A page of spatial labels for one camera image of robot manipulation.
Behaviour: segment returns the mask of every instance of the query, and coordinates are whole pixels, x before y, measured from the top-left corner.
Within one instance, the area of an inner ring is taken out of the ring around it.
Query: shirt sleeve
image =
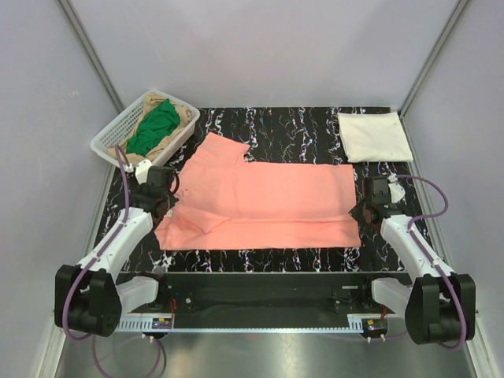
[[[245,163],[249,146],[210,132],[190,160],[209,167],[231,167]]]

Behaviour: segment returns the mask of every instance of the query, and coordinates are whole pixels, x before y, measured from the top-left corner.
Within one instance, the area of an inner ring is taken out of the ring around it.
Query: black and white marble pattern
[[[208,132],[250,145],[247,161],[275,163],[344,164],[347,158],[339,137],[337,113],[388,113],[388,108],[225,108],[200,109],[195,134],[167,163],[178,172]],[[357,200],[362,179],[408,174],[405,163],[354,164]],[[129,177],[130,190],[137,184]],[[406,182],[404,203],[412,214],[421,213],[413,183]],[[119,170],[106,200],[97,241],[112,227],[124,207]],[[425,224],[419,229],[429,240]],[[124,271],[164,272],[340,272],[403,270],[400,260],[380,235],[360,227],[360,248],[263,250],[160,250],[153,232],[135,248]]]

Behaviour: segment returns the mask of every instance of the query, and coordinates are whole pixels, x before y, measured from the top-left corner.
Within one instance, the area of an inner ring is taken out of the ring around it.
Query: beige cloth
[[[149,92],[146,94],[145,98],[143,99],[143,112],[142,114],[140,114],[139,119],[136,121],[135,127],[129,133],[126,139],[123,140],[121,143],[119,143],[119,147],[124,152],[126,152],[126,148],[128,146],[128,140],[134,134],[136,134],[136,131],[139,128],[139,123],[152,109],[161,104],[164,100],[166,100],[166,97],[155,94],[154,92]],[[144,157],[137,154],[126,154],[130,163],[132,163],[133,165],[137,165],[146,158],[149,159],[150,161],[153,161],[176,138],[176,136],[180,134],[180,132],[189,124],[189,122],[191,122],[192,114],[189,108],[187,108],[184,105],[175,104],[173,102],[172,105],[175,108],[176,112],[179,114],[180,117],[179,126],[175,130],[173,130],[172,134],[164,137],[155,148],[150,150],[147,156]],[[111,157],[117,158],[114,146],[109,147],[107,149],[107,152]],[[126,163],[126,161],[124,161],[124,158],[122,156],[120,157],[120,159],[123,161],[123,163]]]

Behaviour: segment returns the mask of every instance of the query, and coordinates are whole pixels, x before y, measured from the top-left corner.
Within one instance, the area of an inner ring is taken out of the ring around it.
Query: cream folded cloth
[[[413,161],[397,113],[338,113],[339,134],[350,163]]]
[[[136,121],[135,127],[133,128],[133,130],[131,130],[126,139],[119,143],[120,148],[124,152],[126,152],[126,147],[128,146],[128,139],[136,134],[136,130],[139,128],[139,123],[142,121],[142,119],[164,100],[166,100],[166,97],[159,96],[154,92],[149,92],[146,94],[145,98],[143,99],[143,111],[142,114],[140,114],[139,119]],[[180,132],[189,124],[189,122],[191,122],[192,115],[189,108],[184,105],[176,104],[174,102],[172,102],[172,105],[175,108],[176,112],[179,114],[179,126],[175,130],[173,130],[172,134],[164,137],[155,148],[149,151],[149,153],[145,157],[137,154],[126,154],[130,163],[137,165],[146,158],[150,161],[153,161],[176,138],[176,136],[180,134]],[[107,149],[107,152],[111,157],[116,158],[116,151],[114,150],[113,146],[109,147]],[[123,161],[123,163],[126,163],[122,156],[120,157],[120,159]]]

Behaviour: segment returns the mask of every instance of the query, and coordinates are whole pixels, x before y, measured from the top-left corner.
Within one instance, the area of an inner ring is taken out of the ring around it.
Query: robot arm
[[[454,301],[448,299],[450,295],[447,286],[441,279],[439,270],[435,268],[438,265],[454,286],[465,315],[466,339],[472,339],[476,286],[471,277],[467,274],[458,275],[441,260],[414,225],[408,229],[412,218],[405,215],[402,205],[391,203],[387,178],[373,177],[369,180],[364,200],[350,212],[354,217],[358,212],[355,210],[359,210],[360,206],[366,223],[379,231],[394,248],[413,282],[413,287],[407,287],[395,278],[376,279],[372,281],[373,300],[405,319],[408,333],[415,343],[458,340],[461,324]],[[413,240],[411,232],[415,233],[430,258]]]
[[[62,326],[65,300],[77,276],[92,259],[95,263],[85,273],[72,296],[69,309],[71,329],[108,336],[120,317],[146,303],[162,307],[168,301],[168,288],[163,276],[144,273],[117,285],[121,268],[140,240],[155,229],[176,202],[169,190],[178,177],[166,167],[150,167],[146,182],[132,196],[132,207],[125,219],[125,209],[103,240],[75,266],[63,265],[56,274],[54,322]],[[98,252],[106,246],[105,252]]]

